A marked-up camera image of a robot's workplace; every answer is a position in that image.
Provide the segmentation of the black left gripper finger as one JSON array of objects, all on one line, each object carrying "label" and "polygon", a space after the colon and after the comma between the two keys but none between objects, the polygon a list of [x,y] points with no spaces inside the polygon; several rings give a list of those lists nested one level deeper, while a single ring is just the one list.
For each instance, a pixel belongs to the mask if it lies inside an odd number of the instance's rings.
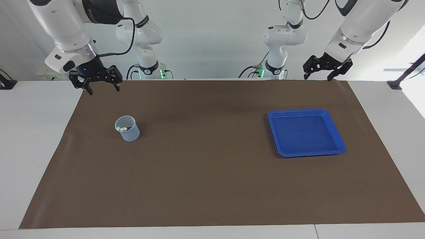
[{"label": "black left gripper finger", "polygon": [[335,67],[331,71],[331,73],[328,75],[327,80],[330,82],[331,80],[333,80],[335,77],[339,75],[345,75],[349,71],[349,69],[352,67],[352,65],[353,65],[352,59],[348,59],[341,66]]},{"label": "black left gripper finger", "polygon": [[321,59],[315,55],[312,55],[303,64],[302,68],[304,71],[304,80],[307,80],[311,74],[321,71]]}]

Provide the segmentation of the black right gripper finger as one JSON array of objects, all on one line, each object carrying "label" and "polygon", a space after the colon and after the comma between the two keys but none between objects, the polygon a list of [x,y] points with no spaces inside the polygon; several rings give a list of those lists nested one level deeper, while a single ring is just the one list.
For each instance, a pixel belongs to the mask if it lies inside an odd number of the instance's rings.
[{"label": "black right gripper finger", "polygon": [[106,82],[113,84],[116,91],[120,92],[120,84],[123,82],[120,70],[115,65],[112,65],[106,69],[106,72]]},{"label": "black right gripper finger", "polygon": [[81,88],[87,91],[89,95],[93,95],[93,90],[89,85],[90,84],[89,78],[84,78],[84,77],[82,78],[77,71],[70,71],[69,79],[71,83],[73,84],[74,88]]}]

